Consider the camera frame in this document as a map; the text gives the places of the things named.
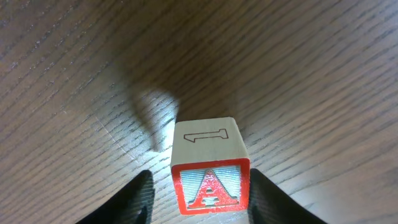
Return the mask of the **red letter A block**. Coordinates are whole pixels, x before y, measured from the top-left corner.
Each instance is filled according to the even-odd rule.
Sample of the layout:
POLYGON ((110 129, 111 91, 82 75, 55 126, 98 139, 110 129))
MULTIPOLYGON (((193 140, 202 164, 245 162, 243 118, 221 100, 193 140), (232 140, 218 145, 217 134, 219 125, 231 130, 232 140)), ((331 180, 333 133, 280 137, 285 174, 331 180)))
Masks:
POLYGON ((176 123, 170 168, 182 215, 247 209, 250 165, 234 118, 176 123))

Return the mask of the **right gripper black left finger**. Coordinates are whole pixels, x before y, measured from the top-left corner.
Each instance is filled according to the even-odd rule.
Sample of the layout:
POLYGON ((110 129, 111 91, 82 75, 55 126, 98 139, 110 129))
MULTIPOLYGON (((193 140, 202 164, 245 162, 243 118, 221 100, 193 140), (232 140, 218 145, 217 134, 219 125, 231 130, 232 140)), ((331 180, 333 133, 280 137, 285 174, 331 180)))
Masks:
POLYGON ((152 172, 144 170, 77 224, 150 224, 154 198, 152 172))

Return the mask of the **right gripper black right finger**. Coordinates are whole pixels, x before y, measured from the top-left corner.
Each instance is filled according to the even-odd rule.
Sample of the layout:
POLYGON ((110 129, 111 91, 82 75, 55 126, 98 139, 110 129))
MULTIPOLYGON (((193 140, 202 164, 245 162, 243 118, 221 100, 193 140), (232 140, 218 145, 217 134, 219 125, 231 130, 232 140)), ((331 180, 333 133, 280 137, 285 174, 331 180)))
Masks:
POLYGON ((250 224, 325 224, 257 169, 250 170, 248 217, 250 224))

